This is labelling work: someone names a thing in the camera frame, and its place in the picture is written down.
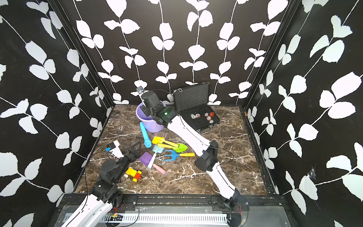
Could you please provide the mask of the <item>purple toy scoop pink handle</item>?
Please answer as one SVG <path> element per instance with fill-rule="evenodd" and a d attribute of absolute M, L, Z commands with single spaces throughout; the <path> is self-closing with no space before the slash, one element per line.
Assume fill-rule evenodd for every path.
<path fill-rule="evenodd" d="M 148 153 L 148 152 L 145 152 L 143 153 L 143 155 L 139 158 L 140 162 L 145 165 L 145 166 L 148 166 L 152 160 L 152 156 Z M 156 165 L 156 164 L 153 164 L 152 167 L 154 167 L 158 172 L 160 172 L 161 174 L 165 175 L 166 174 L 166 171 L 161 168 L 160 166 Z"/>

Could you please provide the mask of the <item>blue toy rake yellow handle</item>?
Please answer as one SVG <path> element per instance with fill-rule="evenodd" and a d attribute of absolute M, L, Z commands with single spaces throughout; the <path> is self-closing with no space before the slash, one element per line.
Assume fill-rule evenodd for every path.
<path fill-rule="evenodd" d="M 171 151 L 171 154 L 165 154 L 164 157 L 170 157 L 170 158 L 163 160 L 163 162 L 175 161 L 175 160 L 177 160 L 178 157 L 194 157 L 195 156 L 195 153 L 178 153 L 175 150 L 167 150 L 167 151 Z"/>

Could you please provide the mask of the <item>light blue toy shovel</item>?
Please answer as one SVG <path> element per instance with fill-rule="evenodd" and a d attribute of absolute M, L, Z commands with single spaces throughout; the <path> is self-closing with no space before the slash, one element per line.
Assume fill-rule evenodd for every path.
<path fill-rule="evenodd" d="M 154 145 L 154 147 L 152 149 L 152 151 L 154 152 L 154 155 L 152 156 L 152 158 L 147 166 L 148 169 L 151 169 L 153 167 L 157 154 L 162 153 L 163 150 L 164 150 L 163 147 L 159 147 L 157 144 Z"/>

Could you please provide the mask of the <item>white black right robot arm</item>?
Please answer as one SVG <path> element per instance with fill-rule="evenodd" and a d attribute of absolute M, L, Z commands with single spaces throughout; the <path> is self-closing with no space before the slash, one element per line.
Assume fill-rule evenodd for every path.
<path fill-rule="evenodd" d="M 198 156 L 195 160 L 196 167 L 211 177 L 221 196 L 225 198 L 224 206 L 233 211 L 241 194 L 221 168 L 217 158 L 218 143 L 201 136 L 187 124 L 173 106 L 164 106 L 154 91 L 146 91 L 143 87 L 138 87 L 136 91 L 144 104 L 141 108 L 143 113 L 151 116 L 157 124 L 176 133 L 194 150 Z"/>

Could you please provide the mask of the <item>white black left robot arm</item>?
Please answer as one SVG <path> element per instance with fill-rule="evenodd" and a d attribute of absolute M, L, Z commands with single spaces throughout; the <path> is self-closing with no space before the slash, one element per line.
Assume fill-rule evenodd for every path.
<path fill-rule="evenodd" d="M 126 173 L 129 165 L 141 157 L 141 142 L 126 148 L 124 157 L 119 160 L 106 160 L 99 171 L 95 185 L 74 213 L 64 222 L 64 227 L 95 227 L 111 211 L 124 206 L 123 193 L 117 184 Z"/>

